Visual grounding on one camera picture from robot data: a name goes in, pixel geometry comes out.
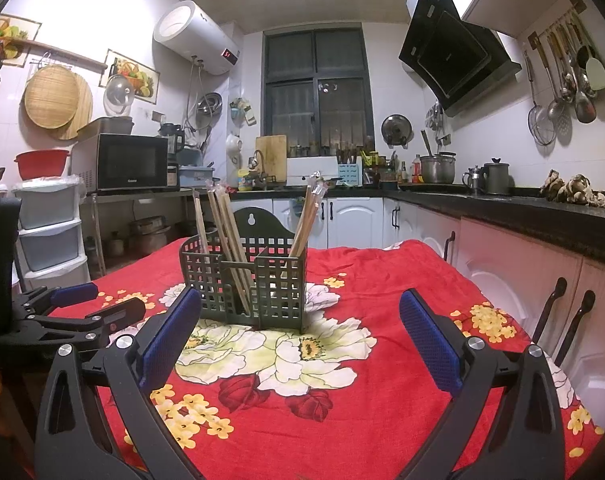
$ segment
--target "range hood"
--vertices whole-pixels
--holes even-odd
[[[432,89],[449,117],[522,70],[489,28],[463,22],[453,0],[407,0],[399,59]]]

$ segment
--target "red tablecloth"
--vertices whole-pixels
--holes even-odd
[[[182,290],[180,242],[96,281],[100,297],[58,309],[79,317],[138,296],[148,316]],[[152,402],[209,480],[393,479],[449,402],[399,319],[414,287],[437,314],[499,349],[521,351],[527,334],[425,244],[392,250],[309,250],[302,335],[200,320]],[[569,478],[602,433],[557,369]],[[109,391],[103,405],[125,458],[143,466]],[[492,391],[459,466],[478,454],[500,399]]]

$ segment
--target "window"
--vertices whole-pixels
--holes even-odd
[[[365,42],[360,28],[266,37],[265,135],[287,135],[289,156],[374,149]]]

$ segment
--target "blue gripper pad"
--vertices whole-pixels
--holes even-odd
[[[449,392],[452,397],[457,396],[463,387],[461,375],[464,368],[461,355],[455,351],[436,324],[439,316],[433,313],[414,289],[403,292],[399,308],[405,330],[418,349],[436,386],[439,390]],[[450,319],[443,319],[443,322],[451,323],[455,331],[460,334]],[[464,342],[465,336],[462,334],[460,336],[463,338],[461,341]]]
[[[49,298],[52,306],[70,306],[84,301],[95,300],[98,297],[98,287],[95,283],[67,286],[52,292]]]
[[[200,293],[193,288],[185,292],[186,294],[176,300],[178,304],[172,305],[165,322],[141,356],[142,366],[138,386],[145,395],[165,385],[169,373],[200,318]]]

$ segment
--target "window frame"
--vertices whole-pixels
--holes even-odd
[[[319,32],[333,32],[333,31],[352,31],[357,32],[360,39],[360,48],[363,54],[363,69],[362,70],[318,70],[317,68],[317,53],[316,53],[316,34]],[[297,76],[296,78],[282,78],[282,77],[269,77],[267,73],[267,63],[269,59],[269,46],[270,39],[282,36],[291,36],[293,34],[311,34],[311,63],[313,72],[310,72],[305,76]],[[283,34],[266,34],[265,35],[265,54],[263,56],[263,84],[262,84],[262,99],[264,106],[264,117],[265,123],[262,132],[262,136],[281,135],[281,132],[273,132],[272,127],[272,98],[269,94],[269,88],[271,86],[282,86],[290,83],[312,83],[313,88],[313,116],[312,116],[312,131],[313,136],[318,142],[318,146],[321,145],[321,104],[318,90],[318,84],[320,80],[325,79],[362,79],[363,81],[363,97],[365,99],[365,137],[371,137],[375,139],[374,132],[374,109],[372,104],[372,90],[369,82],[369,63],[367,60],[367,49],[365,47],[365,36],[363,34],[363,28],[360,24],[353,27],[327,27],[327,28],[308,28],[295,30],[291,32],[285,32]]]

